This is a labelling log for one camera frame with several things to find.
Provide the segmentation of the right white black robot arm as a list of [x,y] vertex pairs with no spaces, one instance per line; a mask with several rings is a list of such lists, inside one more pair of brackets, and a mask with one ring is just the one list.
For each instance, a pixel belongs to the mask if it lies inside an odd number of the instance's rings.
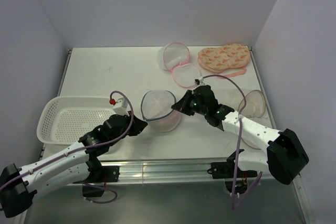
[[242,116],[233,108],[220,104],[209,85],[187,90],[171,108],[188,116],[200,114],[212,127],[240,136],[260,150],[234,151],[221,168],[211,168],[220,178],[256,177],[259,172],[270,172],[278,182],[289,185],[309,163],[294,131],[271,129]]

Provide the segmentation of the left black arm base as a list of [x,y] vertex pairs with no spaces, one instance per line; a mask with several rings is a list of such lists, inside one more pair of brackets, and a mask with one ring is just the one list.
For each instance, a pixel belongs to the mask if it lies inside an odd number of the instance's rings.
[[[84,181],[77,182],[82,186],[81,192],[84,200],[95,204],[107,204],[117,199],[118,194],[115,190],[108,187],[108,183],[116,183],[119,180],[120,167],[117,165],[102,166],[92,176]],[[112,193],[113,197],[109,200],[98,200],[104,193]]]

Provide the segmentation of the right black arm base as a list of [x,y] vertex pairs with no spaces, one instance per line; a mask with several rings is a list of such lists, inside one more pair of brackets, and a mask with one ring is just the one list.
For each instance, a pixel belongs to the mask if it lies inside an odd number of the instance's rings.
[[[212,162],[207,173],[212,179],[233,179],[235,157],[230,156],[225,162]],[[257,172],[253,170],[241,171],[237,169],[237,180],[235,185],[235,194],[243,194],[248,189],[248,178],[257,177]]]

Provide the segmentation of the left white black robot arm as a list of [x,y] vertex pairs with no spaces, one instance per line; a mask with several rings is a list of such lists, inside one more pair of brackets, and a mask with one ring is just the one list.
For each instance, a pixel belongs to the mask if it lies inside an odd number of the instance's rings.
[[102,176],[98,157],[126,136],[139,135],[147,125],[133,114],[115,114],[46,159],[22,167],[6,166],[1,172],[1,211],[12,218],[60,187],[98,181]]

